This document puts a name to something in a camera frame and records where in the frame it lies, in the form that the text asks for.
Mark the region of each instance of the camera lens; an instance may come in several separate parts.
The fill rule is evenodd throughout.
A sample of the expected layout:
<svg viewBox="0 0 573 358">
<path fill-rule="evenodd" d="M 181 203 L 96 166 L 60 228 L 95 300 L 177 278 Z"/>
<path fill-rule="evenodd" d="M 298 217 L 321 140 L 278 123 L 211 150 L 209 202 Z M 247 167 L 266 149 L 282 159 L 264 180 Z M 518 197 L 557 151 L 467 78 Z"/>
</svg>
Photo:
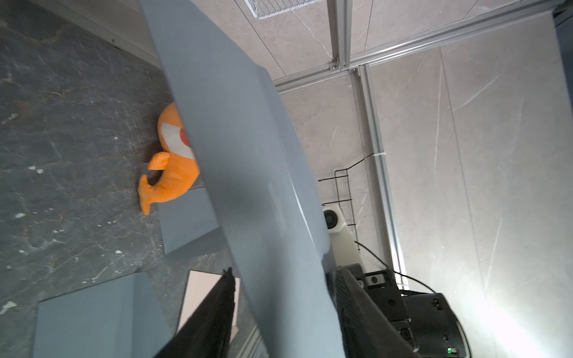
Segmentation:
<svg viewBox="0 0 573 358">
<path fill-rule="evenodd" d="M 332 229 L 338 224 L 338 216 L 332 210 L 324 210 L 324 219 L 326 220 L 326 227 Z"/>
</svg>

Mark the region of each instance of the red patch on toy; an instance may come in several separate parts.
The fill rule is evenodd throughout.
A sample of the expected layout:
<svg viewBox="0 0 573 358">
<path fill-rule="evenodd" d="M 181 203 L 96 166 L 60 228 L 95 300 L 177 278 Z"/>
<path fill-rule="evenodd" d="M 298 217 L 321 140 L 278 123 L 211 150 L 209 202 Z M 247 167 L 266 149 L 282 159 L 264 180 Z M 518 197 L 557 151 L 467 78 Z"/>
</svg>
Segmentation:
<svg viewBox="0 0 573 358">
<path fill-rule="evenodd" d="M 185 132 L 185 129 L 181 128 L 179 130 L 179 137 L 181 138 L 183 144 L 191 148 L 191 145 L 189 145 L 189 139 L 187 139 L 187 133 Z"/>
</svg>

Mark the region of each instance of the black wire rack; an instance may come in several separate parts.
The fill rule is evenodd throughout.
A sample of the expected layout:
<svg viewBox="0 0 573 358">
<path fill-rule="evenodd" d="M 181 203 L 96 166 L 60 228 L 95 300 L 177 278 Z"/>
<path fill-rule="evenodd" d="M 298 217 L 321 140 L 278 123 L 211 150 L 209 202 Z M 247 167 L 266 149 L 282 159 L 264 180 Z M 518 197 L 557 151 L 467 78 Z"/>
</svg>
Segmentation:
<svg viewBox="0 0 573 358">
<path fill-rule="evenodd" d="M 363 161 L 365 161 L 366 159 L 368 159 L 372 155 L 374 155 L 374 153 L 365 156 L 363 159 L 359 160 L 358 162 L 354 163 L 353 165 L 349 166 L 348 168 L 335 170 L 334 176 L 332 176 L 330 178 L 324 178 L 324 179 L 319 180 L 319 182 L 325 182 L 326 180 L 334 180 L 334 183 L 336 186 L 336 200 L 333 202 L 322 203 L 322 206 L 325 206 L 328 204 L 335 204 L 335 203 L 344 203 L 344 202 L 348 202 L 350 204 L 352 223 L 349 224 L 347 222 L 347 225 L 348 226 L 354 226 L 354 237 L 355 237 L 357 242 L 360 242 L 360 241 L 358 240 L 358 231 L 356 229 L 356 217 L 354 216 L 354 205 L 352 205 L 352 192 L 350 190 L 350 175 L 348 174 L 348 170 L 350 170 L 352 167 L 355 167 L 358 164 L 362 163 Z M 346 185 L 348 188 L 348 199 L 341 199 L 340 198 L 340 188 L 338 185 L 338 180 L 341 178 L 346 178 Z"/>
</svg>

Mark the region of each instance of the orange stuffed toy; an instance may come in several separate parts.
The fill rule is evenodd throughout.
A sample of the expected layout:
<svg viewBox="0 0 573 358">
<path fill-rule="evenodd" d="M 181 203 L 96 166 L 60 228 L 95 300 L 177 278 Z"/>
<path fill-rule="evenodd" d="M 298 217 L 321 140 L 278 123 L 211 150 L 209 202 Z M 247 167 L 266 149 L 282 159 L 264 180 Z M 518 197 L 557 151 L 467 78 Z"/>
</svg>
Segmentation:
<svg viewBox="0 0 573 358">
<path fill-rule="evenodd" d="M 163 174 L 154 186 L 147 182 L 147 175 L 139 179 L 139 204 L 146 215 L 152 203 L 163 203 L 185 194 L 199 176 L 199 165 L 189 146 L 175 103 L 163 110 L 157 129 L 165 151 L 155 154 L 148 168 L 163 170 Z"/>
</svg>

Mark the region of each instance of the black cable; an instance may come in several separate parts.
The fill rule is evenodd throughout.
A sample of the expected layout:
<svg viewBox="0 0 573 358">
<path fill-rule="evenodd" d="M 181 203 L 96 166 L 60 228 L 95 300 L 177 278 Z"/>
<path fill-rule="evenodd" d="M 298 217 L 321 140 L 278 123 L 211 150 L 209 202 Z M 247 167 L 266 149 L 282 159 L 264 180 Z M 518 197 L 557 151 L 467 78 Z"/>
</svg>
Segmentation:
<svg viewBox="0 0 573 358">
<path fill-rule="evenodd" d="M 409 278 L 409 279 L 411 279 L 412 281 L 415 281 L 415 282 L 419 283 L 420 285 L 422 285 L 422 286 L 424 286 L 425 288 L 429 289 L 429 290 L 432 291 L 433 293 L 437 293 L 436 291 L 434 291 L 433 288 L 431 288 L 430 286 L 426 285 L 426 284 L 423 283 L 422 281 L 416 280 L 416 279 L 415 279 L 414 277 L 412 277 L 412 276 L 408 276 L 408 275 L 405 275 L 405 274 L 403 274 L 403 273 L 394 271 L 390 266 L 388 266 L 388 264 L 386 264 L 384 261 L 382 261 L 381 258 L 379 258 L 378 256 L 376 256 L 376 254 L 373 253 L 372 251 L 370 251 L 369 248 L 367 248 L 366 246 L 362 245 L 362 244 L 361 244 L 360 242 L 358 242 L 358 241 L 355 241 L 355 242 L 356 242 L 358 245 L 360 245 L 360 246 L 362 246 L 363 248 L 365 248 L 366 251 L 368 251 L 370 254 L 372 254 L 372 256 L 374 256 L 376 259 L 378 259 L 378 261 L 380 261 L 380 262 L 382 263 L 382 265 L 386 266 L 386 268 L 387 268 L 388 270 L 392 271 L 392 272 L 395 273 L 395 274 L 399 274 L 399 275 L 402 276 L 402 277 Z"/>
<path fill-rule="evenodd" d="M 372 252 L 369 248 L 367 248 L 365 245 L 361 244 L 361 243 L 358 242 L 358 241 L 355 241 L 355 243 L 357 243 L 358 245 L 360 245 L 361 247 L 363 247 L 364 249 L 366 249 L 366 251 L 368 251 L 368 252 L 369 252 L 372 256 L 374 256 L 378 261 L 380 261 L 380 262 L 382 263 L 382 265 L 386 266 L 386 268 L 387 268 L 388 270 L 392 271 L 392 272 L 395 273 L 395 274 L 399 274 L 399 275 L 402 276 L 402 277 L 409 278 L 409 279 L 411 279 L 412 281 L 415 281 L 415 282 L 419 283 L 420 285 L 422 285 L 422 286 L 424 286 L 425 288 L 429 289 L 429 290 L 432 291 L 433 293 L 437 293 L 436 291 L 434 291 L 433 288 L 431 288 L 430 286 L 426 285 L 426 284 L 423 283 L 422 281 L 416 280 L 416 279 L 415 279 L 414 277 L 412 277 L 412 276 L 404 275 L 404 274 L 402 274 L 402 273 L 400 273 L 400 272 L 394 271 L 390 266 L 388 266 L 387 263 L 385 263 L 384 261 L 382 261 L 381 258 L 379 258 L 375 253 L 373 253 L 373 252 Z M 471 356 L 472 356 L 472 349 L 471 349 L 470 346 L 469 346 L 469 340 L 468 340 L 468 337 L 467 337 L 466 334 L 465 334 L 464 327 L 462 326 L 460 320 L 458 319 L 458 316 L 456 316 L 456 314 L 455 314 L 453 311 L 452 311 L 452 313 L 453 313 L 454 317 L 456 318 L 456 323 L 460 326 L 460 330 L 462 331 L 462 334 L 464 335 L 465 343 L 466 343 L 466 345 L 468 346 L 468 354 L 469 354 L 469 357 L 471 358 Z"/>
<path fill-rule="evenodd" d="M 465 334 L 464 326 L 462 326 L 462 322 L 460 322 L 460 320 L 458 319 L 458 316 L 456 316 L 456 314 L 454 313 L 454 311 L 452 311 L 452 313 L 454 314 L 454 317 L 456 318 L 456 323 L 458 324 L 458 326 L 460 326 L 460 330 L 462 331 L 462 334 L 464 335 L 464 341 L 466 342 L 466 345 L 468 346 L 468 354 L 469 354 L 469 357 L 471 358 L 471 357 L 472 357 L 472 349 L 471 349 L 471 347 L 469 346 L 469 340 L 468 340 L 468 337 L 467 337 L 466 334 Z"/>
</svg>

